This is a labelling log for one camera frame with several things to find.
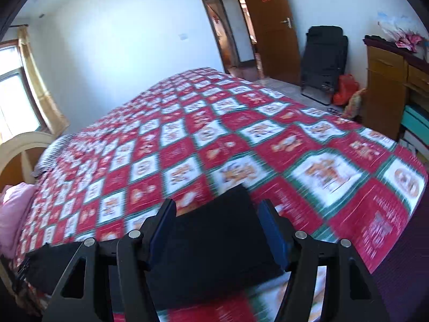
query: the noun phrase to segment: window frame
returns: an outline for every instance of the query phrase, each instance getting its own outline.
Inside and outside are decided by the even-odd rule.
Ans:
[[[6,74],[0,75],[0,82],[13,76],[18,76],[20,78],[22,87],[24,88],[25,94],[27,95],[31,108],[33,109],[33,112],[37,120],[39,121],[39,127],[35,130],[35,132],[48,132],[48,127],[42,117],[42,114],[40,113],[40,110],[36,104],[36,101],[34,100],[33,94],[31,93],[31,89],[27,80],[27,76],[25,75],[25,70],[22,64],[22,55],[21,55],[21,50],[19,49],[18,40],[9,40],[9,41],[0,42],[0,50],[4,48],[9,48],[9,47],[16,47],[18,54],[21,58],[20,59],[21,67],[11,70]]]

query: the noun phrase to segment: curtain rod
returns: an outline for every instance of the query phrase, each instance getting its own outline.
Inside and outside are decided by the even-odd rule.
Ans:
[[[28,27],[28,24],[11,25],[10,28]]]

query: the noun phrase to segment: headboard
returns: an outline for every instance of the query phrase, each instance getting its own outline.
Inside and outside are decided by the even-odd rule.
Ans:
[[[0,145],[0,192],[6,185],[35,184],[31,175],[54,136],[43,132],[19,134]]]

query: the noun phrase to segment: window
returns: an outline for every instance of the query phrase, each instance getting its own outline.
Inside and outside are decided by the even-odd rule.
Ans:
[[[25,77],[18,41],[0,43],[1,141],[45,127]]]

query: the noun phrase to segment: checkered blanket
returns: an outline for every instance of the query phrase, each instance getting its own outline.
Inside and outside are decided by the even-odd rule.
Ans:
[[[71,141],[40,181],[14,265],[46,242],[119,238],[156,214],[167,197],[180,215],[243,183],[255,202],[269,198],[296,229],[319,240],[350,239],[372,272],[404,230],[426,182],[407,149],[371,129],[210,68],[190,70]],[[318,284],[323,278],[321,270]],[[272,321],[286,284],[287,277],[160,318]],[[310,319],[320,314],[321,299],[322,288]]]

